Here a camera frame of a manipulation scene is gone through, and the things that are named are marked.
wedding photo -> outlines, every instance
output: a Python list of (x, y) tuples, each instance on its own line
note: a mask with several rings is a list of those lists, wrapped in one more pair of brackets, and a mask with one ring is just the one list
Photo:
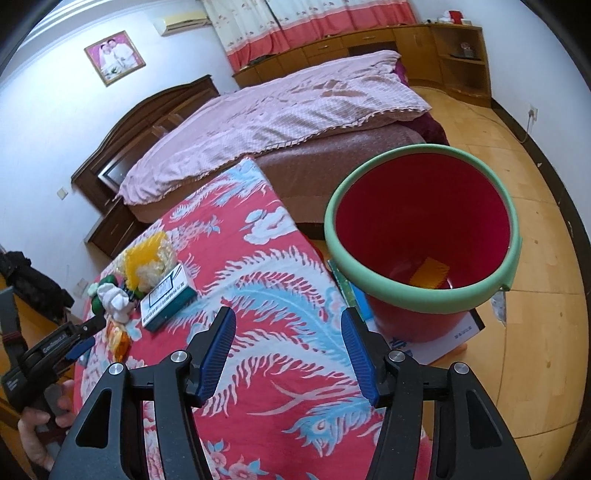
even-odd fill
[(107, 86), (146, 65), (125, 31), (103, 38), (84, 51)]

pink bedspread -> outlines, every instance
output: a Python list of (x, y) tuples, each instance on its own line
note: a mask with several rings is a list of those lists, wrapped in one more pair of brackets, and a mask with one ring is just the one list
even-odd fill
[(411, 121), (430, 107), (394, 72), (399, 58), (385, 50), (335, 60), (213, 99), (131, 168), (119, 194), (145, 205), (245, 154), (350, 131), (380, 115)]

wooden floor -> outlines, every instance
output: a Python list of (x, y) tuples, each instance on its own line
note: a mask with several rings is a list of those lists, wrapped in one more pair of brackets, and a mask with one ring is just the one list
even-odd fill
[[(452, 147), (483, 160), (505, 183), (523, 237), (517, 277), (506, 295), (507, 326), (490, 303), (480, 306), (485, 330), (468, 341), (465, 353), (436, 365), (460, 359), (470, 365), (516, 438), (532, 480), (547, 480), (569, 447), (587, 372), (587, 310), (568, 230), (534, 162), (492, 110), (438, 90), (415, 90), (433, 107)], [(426, 405), (427, 431), (432, 411)]]

box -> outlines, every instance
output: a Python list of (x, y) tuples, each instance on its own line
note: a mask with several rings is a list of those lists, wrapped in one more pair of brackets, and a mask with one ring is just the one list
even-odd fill
[(197, 294), (193, 277), (179, 263), (139, 303), (142, 327), (149, 332), (158, 330)]
[[(328, 260), (328, 264), (335, 276), (339, 290), (341, 290), (341, 293), (345, 298), (347, 306), (355, 307), (359, 312), (361, 319), (368, 326), (368, 329), (373, 332), (378, 332), (378, 328), (374, 321), (374, 313), (367, 303), (365, 293), (343, 275), (333, 260)], [(421, 365), (428, 365), (441, 358), (446, 353), (451, 352), (454, 348), (460, 346), (475, 336), (478, 332), (484, 330), (484, 327), (485, 325), (476, 312), (476, 309), (473, 309), (466, 313), (466, 316), (451, 332), (431, 342), (412, 343), (404, 342), (397, 338), (385, 338), (385, 340), (389, 343), (391, 348), (402, 350), (407, 355), (412, 356)]]

red bucket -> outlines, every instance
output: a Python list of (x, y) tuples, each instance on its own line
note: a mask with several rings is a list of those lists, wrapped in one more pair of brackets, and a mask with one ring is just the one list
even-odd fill
[[(521, 249), (500, 180), (477, 158), (438, 145), (397, 149), (353, 172), (331, 200), (325, 230), (377, 326), (412, 342), (445, 335), (468, 310), (508, 290)], [(512, 243), (517, 255), (508, 255)], [(427, 258), (449, 267), (436, 290), (409, 285)]]

